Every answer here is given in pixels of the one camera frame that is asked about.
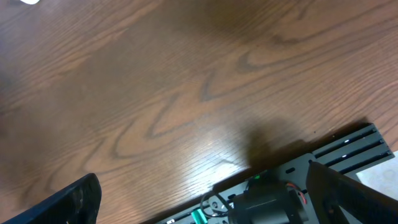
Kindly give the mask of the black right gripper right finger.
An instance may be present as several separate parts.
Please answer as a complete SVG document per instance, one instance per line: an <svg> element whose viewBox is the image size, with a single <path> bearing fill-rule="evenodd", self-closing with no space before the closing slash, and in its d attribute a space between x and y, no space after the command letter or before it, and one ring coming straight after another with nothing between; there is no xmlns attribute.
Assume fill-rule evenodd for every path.
<svg viewBox="0 0 398 224"><path fill-rule="evenodd" d="M361 223L397 223L397 200L323 164L310 163L306 186L320 223L348 223L343 210Z"/></svg>

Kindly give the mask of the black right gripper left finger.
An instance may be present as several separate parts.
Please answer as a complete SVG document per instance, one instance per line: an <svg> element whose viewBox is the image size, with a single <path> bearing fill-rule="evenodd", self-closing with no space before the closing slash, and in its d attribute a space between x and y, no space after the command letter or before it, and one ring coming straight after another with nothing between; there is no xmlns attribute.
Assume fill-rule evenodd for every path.
<svg viewBox="0 0 398 224"><path fill-rule="evenodd" d="M5 224L95 224L101 196L97 176L89 173Z"/></svg>

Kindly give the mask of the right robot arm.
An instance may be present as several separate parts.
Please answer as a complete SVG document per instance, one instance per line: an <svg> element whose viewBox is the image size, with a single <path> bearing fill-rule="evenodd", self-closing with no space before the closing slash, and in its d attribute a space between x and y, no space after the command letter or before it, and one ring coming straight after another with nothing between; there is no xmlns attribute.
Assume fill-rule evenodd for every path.
<svg viewBox="0 0 398 224"><path fill-rule="evenodd" d="M291 182L269 182L263 175L248 181L240 195L225 200L216 192L204 199L215 202L189 212L190 223L304 223L311 204L319 223L347 223L349 213L361 223L397 223L397 201L318 162L310 163L304 194ZM87 174L9 223L96 223L101 186L94 173Z"/></svg>

